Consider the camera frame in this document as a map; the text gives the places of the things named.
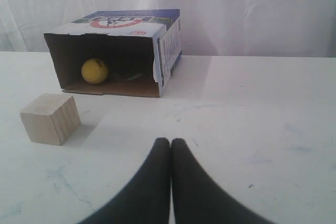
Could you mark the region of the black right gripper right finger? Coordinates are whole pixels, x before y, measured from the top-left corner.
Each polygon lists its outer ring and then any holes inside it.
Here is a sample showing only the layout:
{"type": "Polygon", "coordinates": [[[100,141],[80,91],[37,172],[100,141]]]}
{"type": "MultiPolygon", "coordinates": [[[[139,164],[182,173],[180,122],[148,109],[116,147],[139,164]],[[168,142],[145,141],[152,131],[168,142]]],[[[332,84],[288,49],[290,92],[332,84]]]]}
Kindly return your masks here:
{"type": "Polygon", "coordinates": [[[222,190],[198,163],[186,141],[171,144],[176,223],[262,223],[263,219],[222,190]]]}

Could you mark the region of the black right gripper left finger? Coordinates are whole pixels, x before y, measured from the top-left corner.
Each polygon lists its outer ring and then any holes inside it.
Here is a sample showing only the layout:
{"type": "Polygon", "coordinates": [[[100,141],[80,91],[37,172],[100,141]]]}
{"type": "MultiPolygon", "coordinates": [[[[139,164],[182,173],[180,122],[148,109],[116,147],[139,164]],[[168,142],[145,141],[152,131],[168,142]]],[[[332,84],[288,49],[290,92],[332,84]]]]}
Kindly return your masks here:
{"type": "Polygon", "coordinates": [[[83,223],[169,223],[170,195],[170,142],[161,137],[125,187],[83,223]]]}

